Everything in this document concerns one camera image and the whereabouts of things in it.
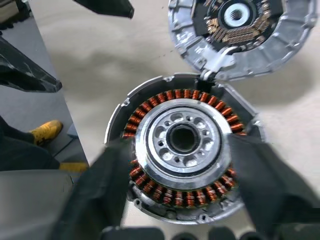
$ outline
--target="gray floor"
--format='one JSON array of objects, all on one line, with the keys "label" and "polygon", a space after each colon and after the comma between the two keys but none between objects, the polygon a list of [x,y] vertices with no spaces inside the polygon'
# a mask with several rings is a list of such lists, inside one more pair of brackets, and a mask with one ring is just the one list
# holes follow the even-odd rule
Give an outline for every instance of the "gray floor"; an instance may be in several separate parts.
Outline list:
[{"label": "gray floor", "polygon": [[[14,28],[2,32],[3,37],[48,73],[56,76],[46,47],[33,17],[18,22]],[[57,93],[22,92],[0,86],[0,115],[12,127],[29,131],[50,120],[62,121],[59,136],[46,148],[60,162],[87,161],[79,140],[67,135],[73,123],[63,90]]]}]

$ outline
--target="copper winding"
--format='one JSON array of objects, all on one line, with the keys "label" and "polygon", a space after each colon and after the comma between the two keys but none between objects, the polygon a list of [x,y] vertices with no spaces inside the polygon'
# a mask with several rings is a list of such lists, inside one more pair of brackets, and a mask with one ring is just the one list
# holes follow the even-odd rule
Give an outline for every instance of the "copper winding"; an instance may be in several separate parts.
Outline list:
[{"label": "copper winding", "polygon": [[134,114],[138,115],[140,118],[143,118],[147,113],[145,113],[141,108],[137,108]]},{"label": "copper winding", "polygon": [[168,101],[174,99],[174,96],[172,95],[172,91],[171,90],[166,91],[165,95],[166,95],[166,98],[168,99]]},{"label": "copper winding", "polygon": [[139,164],[139,162],[138,162],[137,159],[135,159],[135,160],[132,160],[132,161],[130,162],[130,164],[131,164],[131,165],[137,165],[137,164]]},{"label": "copper winding", "polygon": [[159,103],[164,103],[166,101],[165,96],[163,93],[159,93],[157,96]]},{"label": "copper winding", "polygon": [[132,132],[124,132],[122,137],[123,138],[132,138],[134,137],[136,134],[135,133],[132,133]]},{"label": "copper winding", "polygon": [[217,200],[218,196],[217,196],[215,190],[212,189],[212,187],[207,186],[205,188],[205,191],[206,191],[206,194],[208,195],[208,197],[210,199],[210,202],[214,202],[214,201]]},{"label": "copper winding", "polygon": [[190,89],[185,89],[185,90],[183,91],[183,97],[184,97],[185,99],[189,99],[189,98],[191,97],[191,91],[190,91]]},{"label": "copper winding", "polygon": [[216,103],[216,101],[217,101],[217,97],[211,96],[208,104],[211,105],[211,106],[213,106],[213,105]]},{"label": "copper winding", "polygon": [[182,196],[182,192],[181,191],[177,191],[175,193],[175,201],[174,201],[174,204],[175,206],[177,207],[182,207],[184,203],[184,199],[183,199],[183,196]]},{"label": "copper winding", "polygon": [[213,186],[216,188],[216,191],[221,195],[225,195],[227,192],[227,189],[218,181],[213,183]]},{"label": "copper winding", "polygon": [[228,168],[228,170],[226,171],[226,173],[231,176],[231,177],[235,177],[236,176],[236,172],[235,170],[233,170],[231,167]]},{"label": "copper winding", "polygon": [[154,96],[149,98],[149,103],[151,104],[152,107],[155,107],[159,104],[157,99]]},{"label": "copper winding", "polygon": [[[216,96],[210,95],[207,92],[200,92],[199,90],[174,89],[159,93],[143,102],[141,106],[135,110],[134,114],[130,116],[125,127],[123,137],[134,137],[138,125],[141,123],[147,112],[152,108],[166,101],[180,98],[192,98],[194,100],[207,103],[221,112],[234,133],[238,135],[246,135],[244,125],[239,122],[239,117],[236,114],[233,114],[233,109],[231,107],[226,107],[225,102],[221,100],[218,101]],[[205,205],[207,200],[214,202],[219,198],[219,196],[224,196],[224,194],[228,190],[232,189],[236,184],[233,179],[236,173],[232,168],[228,168],[225,175],[212,184],[213,187],[207,186],[204,189],[200,189],[195,192],[190,191],[183,193],[182,191],[173,191],[161,185],[157,185],[155,181],[151,180],[149,176],[143,172],[143,169],[139,165],[137,159],[132,160],[130,164],[133,166],[133,169],[130,171],[129,175],[131,178],[135,179],[135,184],[138,187],[141,187],[146,194],[150,194],[152,192],[151,195],[155,201],[160,201],[160,203],[173,205],[175,207],[192,208],[195,206],[196,200],[197,204],[200,206]]]},{"label": "copper winding", "polygon": [[209,96],[209,94],[208,94],[208,93],[206,93],[206,92],[202,92],[202,95],[201,95],[200,101],[201,101],[201,102],[206,102],[206,101],[207,101],[208,96]]},{"label": "copper winding", "polygon": [[242,131],[242,129],[244,129],[244,125],[242,123],[236,123],[234,125],[231,125],[231,130],[233,132]]},{"label": "copper winding", "polygon": [[227,188],[233,188],[236,183],[235,181],[231,178],[231,177],[228,177],[226,175],[223,175],[221,177],[221,180],[223,181],[223,184],[227,187]]},{"label": "copper winding", "polygon": [[146,180],[148,179],[148,176],[144,173],[141,176],[139,176],[136,180],[135,180],[135,184],[137,186],[142,185]]},{"label": "copper winding", "polygon": [[170,204],[171,200],[172,200],[172,190],[167,189],[163,197],[163,203]]},{"label": "copper winding", "polygon": [[238,121],[239,117],[238,115],[231,115],[229,116],[226,121],[228,122],[228,124],[233,124],[234,122]]},{"label": "copper winding", "polygon": [[134,169],[132,169],[132,170],[129,172],[129,175],[130,175],[131,178],[133,178],[133,177],[137,176],[137,175],[138,175],[139,173],[141,173],[141,172],[142,172],[141,167],[140,167],[140,166],[137,166],[137,167],[135,167]]},{"label": "copper winding", "polygon": [[215,109],[217,109],[218,111],[220,111],[221,109],[223,109],[226,106],[226,104],[223,101],[219,101],[218,104],[215,106]]},{"label": "copper winding", "polygon": [[232,108],[231,107],[226,107],[225,109],[223,109],[223,111],[221,112],[221,114],[226,117],[229,116],[230,114],[232,114]]},{"label": "copper winding", "polygon": [[139,123],[141,122],[141,118],[137,117],[137,116],[134,116],[132,115],[130,118],[129,118],[129,122],[132,122],[134,124],[137,124],[139,125]]},{"label": "copper winding", "polygon": [[130,124],[128,123],[125,127],[125,130],[127,131],[132,131],[132,132],[136,132],[137,131],[137,125],[133,125],[133,124]]},{"label": "copper winding", "polygon": [[198,99],[199,98],[200,91],[194,90],[192,93],[192,99]]},{"label": "copper winding", "polygon": [[201,190],[196,191],[196,198],[198,199],[200,205],[206,204],[206,196]]},{"label": "copper winding", "polygon": [[147,194],[154,188],[156,183],[152,180],[150,180],[144,187],[143,191],[145,191]]},{"label": "copper winding", "polygon": [[180,89],[174,90],[174,95],[175,95],[176,99],[180,99],[181,98],[181,90]]},{"label": "copper winding", "polygon": [[195,197],[191,191],[186,193],[186,205],[188,208],[192,208],[195,206]]},{"label": "copper winding", "polygon": [[159,200],[159,198],[161,197],[162,193],[163,193],[163,187],[162,186],[157,186],[155,191],[154,191],[154,194],[153,194],[153,198],[156,199],[156,200]]},{"label": "copper winding", "polygon": [[144,103],[141,104],[141,107],[146,111],[149,112],[152,107],[149,105],[149,103],[147,103],[146,101]]}]

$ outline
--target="black object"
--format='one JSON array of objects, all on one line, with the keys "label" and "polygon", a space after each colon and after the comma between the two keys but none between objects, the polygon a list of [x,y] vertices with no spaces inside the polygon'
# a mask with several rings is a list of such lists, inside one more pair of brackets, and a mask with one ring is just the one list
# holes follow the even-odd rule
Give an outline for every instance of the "black object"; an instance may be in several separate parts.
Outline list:
[{"label": "black object", "polygon": [[62,88],[59,80],[2,37],[0,37],[0,85],[25,92],[45,93],[55,93]]},{"label": "black object", "polygon": [[91,11],[116,17],[132,19],[135,9],[128,0],[74,0]]}]

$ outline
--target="yellow sneaker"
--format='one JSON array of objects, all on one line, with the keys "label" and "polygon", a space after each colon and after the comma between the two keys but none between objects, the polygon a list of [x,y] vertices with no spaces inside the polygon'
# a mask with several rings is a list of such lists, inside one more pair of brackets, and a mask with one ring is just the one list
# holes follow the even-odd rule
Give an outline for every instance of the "yellow sneaker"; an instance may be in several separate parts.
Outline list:
[{"label": "yellow sneaker", "polygon": [[83,173],[89,168],[85,162],[62,162],[60,163],[60,170],[67,171],[69,173]]},{"label": "yellow sneaker", "polygon": [[48,121],[45,124],[30,131],[34,136],[34,144],[42,146],[55,139],[63,127],[62,122],[58,120]]}]

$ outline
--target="copper coil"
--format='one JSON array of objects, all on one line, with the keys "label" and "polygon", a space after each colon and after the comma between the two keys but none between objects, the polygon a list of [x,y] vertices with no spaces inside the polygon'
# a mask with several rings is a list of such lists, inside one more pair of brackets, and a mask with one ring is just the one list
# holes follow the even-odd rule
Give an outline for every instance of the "copper coil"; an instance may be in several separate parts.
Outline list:
[{"label": "copper coil", "polygon": [[244,125],[242,123],[236,123],[236,124],[231,126],[231,130],[233,132],[242,131],[242,129],[244,129]]},{"label": "copper coil", "polygon": [[154,186],[156,185],[156,183],[152,180],[150,180],[144,187],[143,187],[143,191],[145,191],[146,193],[150,193],[150,191],[154,188]]},{"label": "copper coil", "polygon": [[138,127],[138,126],[136,126],[136,125],[133,125],[133,124],[128,123],[128,124],[126,125],[125,129],[126,129],[127,131],[136,132],[136,131],[137,131],[137,127]]},{"label": "copper coil", "polygon": [[135,167],[134,169],[132,169],[130,172],[129,172],[129,175],[131,178],[137,176],[139,173],[142,172],[142,168],[140,166],[137,166]]},{"label": "copper coil", "polygon": [[144,173],[135,180],[135,184],[141,186],[147,179],[148,176]]},{"label": "copper coil", "polygon": [[171,91],[171,90],[166,91],[166,92],[165,92],[165,95],[166,95],[166,98],[167,98],[168,100],[174,99],[174,96],[172,95],[172,91]]},{"label": "copper coil", "polygon": [[186,205],[191,208],[195,206],[195,197],[191,191],[186,193]]},{"label": "copper coil", "polygon": [[240,136],[247,136],[247,133],[245,131],[237,132],[236,134]]},{"label": "copper coil", "polygon": [[216,188],[216,191],[222,196],[227,192],[227,189],[218,181],[216,181],[213,186]]},{"label": "copper coil", "polygon": [[221,109],[223,109],[226,106],[226,104],[223,101],[219,101],[218,104],[215,106],[215,109],[217,109],[218,111],[220,111]]},{"label": "copper coil", "polygon": [[201,190],[196,191],[196,198],[200,205],[204,205],[206,203],[206,196]]},{"label": "copper coil", "polygon": [[206,93],[206,92],[202,92],[202,95],[201,95],[200,101],[201,101],[201,102],[206,102],[206,101],[207,101],[208,96],[209,96],[209,94],[208,94],[208,93]]},{"label": "copper coil", "polygon": [[170,204],[171,200],[172,200],[172,190],[167,189],[163,197],[163,203]]},{"label": "copper coil", "polygon": [[216,194],[216,191],[212,189],[212,187],[207,186],[205,188],[206,194],[208,195],[211,202],[214,202],[217,200],[218,196]]},{"label": "copper coil", "polygon": [[130,164],[131,164],[131,165],[137,165],[137,164],[139,164],[139,162],[138,162],[137,159],[135,159],[135,160],[132,160],[132,161],[130,162]]},{"label": "copper coil", "polygon": [[135,133],[132,133],[132,132],[124,132],[122,137],[123,138],[132,138],[134,137],[136,134]]},{"label": "copper coil", "polygon": [[147,114],[140,108],[137,108],[134,113],[138,115],[140,118],[143,118]]},{"label": "copper coil", "polygon": [[182,192],[177,191],[175,193],[175,201],[174,201],[175,206],[181,207],[184,204],[184,199],[182,197]]},{"label": "copper coil", "polygon": [[192,99],[198,99],[199,98],[200,91],[194,90],[192,93]]},{"label": "copper coil", "polygon": [[162,195],[162,191],[163,191],[163,187],[162,186],[157,186],[155,191],[154,191],[154,194],[153,194],[153,198],[156,199],[156,200],[159,200],[159,198],[161,197]]},{"label": "copper coil", "polygon": [[182,97],[181,96],[181,90],[180,89],[174,90],[174,95],[175,95],[176,99],[180,99]]},{"label": "copper coil", "polygon": [[183,97],[184,97],[185,99],[189,99],[189,98],[191,97],[191,91],[190,91],[190,89],[185,89],[185,90],[183,91]]},{"label": "copper coil", "polygon": [[151,104],[152,107],[159,105],[157,99],[154,96],[149,98],[149,103]]},{"label": "copper coil", "polygon": [[217,101],[217,97],[211,96],[208,104],[211,105],[211,106],[213,106],[213,105],[216,103],[216,101]]},{"label": "copper coil", "polygon": [[239,120],[238,115],[231,115],[231,116],[229,116],[229,117],[226,119],[226,121],[228,122],[228,124],[232,124],[232,123],[234,123],[234,122],[236,122],[236,121],[238,121],[238,120]]},{"label": "copper coil", "polygon": [[141,122],[142,119],[140,119],[139,117],[137,116],[134,116],[132,115],[130,118],[129,118],[129,122],[132,122],[134,124],[137,124],[139,125],[139,123]]},{"label": "copper coil", "polygon": [[152,107],[149,105],[149,103],[147,103],[146,101],[144,103],[141,104],[141,107],[146,111],[149,112]]},{"label": "copper coil", "polygon": [[224,117],[232,114],[232,108],[231,108],[231,107],[226,107],[225,109],[223,109],[223,111],[221,112],[221,114],[222,114]]},{"label": "copper coil", "polygon": [[164,103],[166,101],[165,95],[163,93],[159,93],[157,96],[159,103]]},{"label": "copper coil", "polygon": [[221,177],[221,180],[223,181],[223,184],[227,187],[227,188],[233,188],[236,183],[235,181],[231,178],[231,177],[228,177],[226,175],[223,175]]},{"label": "copper coil", "polygon": [[231,176],[231,177],[235,177],[236,176],[236,172],[235,170],[233,170],[231,167],[228,168],[228,170],[226,171],[226,173]]}]

